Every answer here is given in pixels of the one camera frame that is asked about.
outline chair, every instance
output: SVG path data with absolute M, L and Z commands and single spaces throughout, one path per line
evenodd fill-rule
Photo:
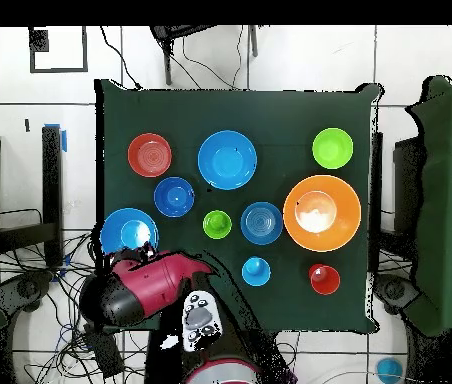
M 175 26 L 151 26 L 151 33 L 164 52 L 164 69 L 166 73 L 166 84 L 171 85 L 171 58 L 174 40 L 186 37 L 199 31 L 214 27 L 216 25 L 175 25 Z M 253 45 L 253 56 L 258 56 L 258 42 L 256 39 L 256 25 L 248 25 Z

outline light blue bowl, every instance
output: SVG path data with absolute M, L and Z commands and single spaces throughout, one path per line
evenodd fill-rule
M 153 195 L 155 206 L 161 214 L 178 218 L 185 215 L 194 204 L 194 190 L 183 178 L 169 177 L 158 183 Z
M 158 246 L 157 226 L 148 214 L 134 208 L 112 212 L 100 232 L 100 242 L 105 254 L 117 252 L 123 247 L 142 247 L 147 241 L 153 247 Z
M 251 243 L 263 246 L 272 243 L 281 235 L 283 215 L 272 203 L 252 203 L 242 214 L 240 229 Z
M 263 286 L 270 278 L 270 266 L 265 259 L 250 257 L 242 267 L 242 278 L 250 286 Z
M 233 190 L 242 187 L 256 169 L 253 143 L 236 131 L 219 131 L 208 137 L 198 153 L 198 168 L 215 188 Z
M 378 377 L 384 384 L 398 383 L 402 372 L 402 365 L 394 358 L 384 358 L 377 363 L 377 374 L 382 374 Z

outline small green bowl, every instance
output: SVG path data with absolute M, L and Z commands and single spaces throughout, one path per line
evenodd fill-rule
M 231 231 L 231 219 L 223 211 L 208 212 L 203 219 L 203 230 L 214 240 L 222 239 Z
M 326 128 L 313 140 L 313 157 L 326 169 L 338 169 L 352 157 L 354 146 L 349 134 L 339 128 Z

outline table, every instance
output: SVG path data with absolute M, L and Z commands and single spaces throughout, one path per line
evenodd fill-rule
M 97 90 L 100 88 L 104 103 L 105 217 L 120 208 L 138 208 L 155 220 L 161 250 L 211 252 L 231 271 L 267 330 L 374 331 L 374 323 L 365 312 L 366 229 L 370 108 L 379 95 L 378 85 L 365 84 L 356 92 L 333 93 L 131 91 L 102 80 Z M 354 142 L 350 162 L 334 171 L 321 168 L 311 153 L 314 137 L 327 127 L 344 129 Z M 197 167 L 202 142 L 224 129 L 247 136 L 258 156 L 253 178 L 231 191 L 212 188 Z M 161 135 L 171 145 L 172 163 L 161 177 L 141 177 L 128 164 L 128 145 L 146 132 Z M 312 252 L 299 247 L 286 230 L 267 246 L 256 246 L 243 237 L 240 217 L 249 204 L 267 201 L 282 210 L 292 187 L 318 174 L 344 179 L 359 196 L 362 223 L 347 245 L 333 252 Z M 193 208 L 182 218 L 163 216 L 153 202 L 156 185 L 169 176 L 185 178 L 196 194 Z M 209 239 L 202 229 L 204 216 L 214 209 L 224 210 L 233 221 L 230 234 L 222 240 Z M 241 277 L 243 263 L 254 255 L 263 257 L 271 266 L 271 279 L 261 287 L 248 286 Z M 341 285 L 333 295 L 321 296 L 311 288 L 308 269 L 314 263 L 332 265 L 339 271 Z M 218 277 L 212 277 L 211 282 L 219 293 L 230 284 Z M 139 328 L 156 329 L 157 318 L 145 321 Z

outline small red bowl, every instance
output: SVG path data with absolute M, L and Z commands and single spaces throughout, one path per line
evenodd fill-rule
M 331 266 L 315 264 L 308 271 L 308 276 L 318 294 L 333 294 L 340 287 L 340 274 Z
M 157 134 L 141 134 L 128 147 L 128 163 L 143 177 L 158 177 L 171 165 L 171 147 Z

